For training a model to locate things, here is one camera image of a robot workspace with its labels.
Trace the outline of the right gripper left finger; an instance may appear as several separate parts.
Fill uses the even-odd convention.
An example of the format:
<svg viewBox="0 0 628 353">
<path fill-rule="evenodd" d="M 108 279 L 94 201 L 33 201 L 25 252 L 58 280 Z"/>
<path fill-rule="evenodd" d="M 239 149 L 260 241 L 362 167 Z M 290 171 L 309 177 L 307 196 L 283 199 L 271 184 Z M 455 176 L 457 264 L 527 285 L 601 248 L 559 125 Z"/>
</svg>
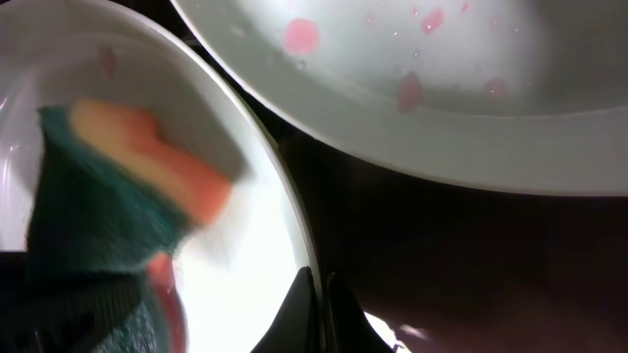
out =
<svg viewBox="0 0 628 353">
<path fill-rule="evenodd" d="M 271 326 L 251 353 L 316 353 L 317 300 L 309 267 L 301 268 Z"/>
</svg>

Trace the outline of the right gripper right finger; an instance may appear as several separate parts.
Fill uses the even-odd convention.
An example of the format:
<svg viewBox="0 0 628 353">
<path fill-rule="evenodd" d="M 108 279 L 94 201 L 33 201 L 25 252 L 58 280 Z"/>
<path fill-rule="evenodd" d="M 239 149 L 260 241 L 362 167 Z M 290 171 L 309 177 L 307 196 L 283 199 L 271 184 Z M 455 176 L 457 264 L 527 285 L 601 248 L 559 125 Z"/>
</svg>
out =
<svg viewBox="0 0 628 353">
<path fill-rule="evenodd" d="M 346 283 L 336 274 L 327 278 L 331 335 L 337 353 L 393 353 L 368 322 Z"/>
</svg>

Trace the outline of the light green plate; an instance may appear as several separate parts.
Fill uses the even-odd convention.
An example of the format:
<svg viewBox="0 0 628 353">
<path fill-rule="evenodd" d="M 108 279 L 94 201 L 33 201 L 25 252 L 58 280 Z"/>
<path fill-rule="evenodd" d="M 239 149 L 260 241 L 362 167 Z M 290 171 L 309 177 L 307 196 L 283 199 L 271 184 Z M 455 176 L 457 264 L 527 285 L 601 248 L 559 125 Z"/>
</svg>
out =
<svg viewBox="0 0 628 353">
<path fill-rule="evenodd" d="M 177 0 L 247 92 L 382 167 L 507 192 L 627 192 L 625 0 Z"/>
<path fill-rule="evenodd" d="M 37 111 L 96 98 L 151 111 L 171 142 L 232 181 L 227 207 L 174 265 L 192 352 L 249 352 L 297 272 L 314 268 L 308 226 L 255 115 L 192 49 L 110 1 L 1 7 L 1 247 L 26 246 L 42 136 Z"/>
</svg>

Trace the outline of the green sponge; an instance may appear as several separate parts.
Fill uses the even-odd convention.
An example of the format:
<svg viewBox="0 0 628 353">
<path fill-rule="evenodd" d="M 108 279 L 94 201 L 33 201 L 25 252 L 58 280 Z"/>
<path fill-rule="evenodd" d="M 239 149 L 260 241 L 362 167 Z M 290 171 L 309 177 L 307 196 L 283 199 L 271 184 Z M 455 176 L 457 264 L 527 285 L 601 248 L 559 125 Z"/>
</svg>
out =
<svg viewBox="0 0 628 353">
<path fill-rule="evenodd" d="M 98 100 L 39 109 L 24 282 L 1 310 L 9 352 L 183 352 L 172 257 L 230 181 L 165 141 L 150 113 Z"/>
</svg>

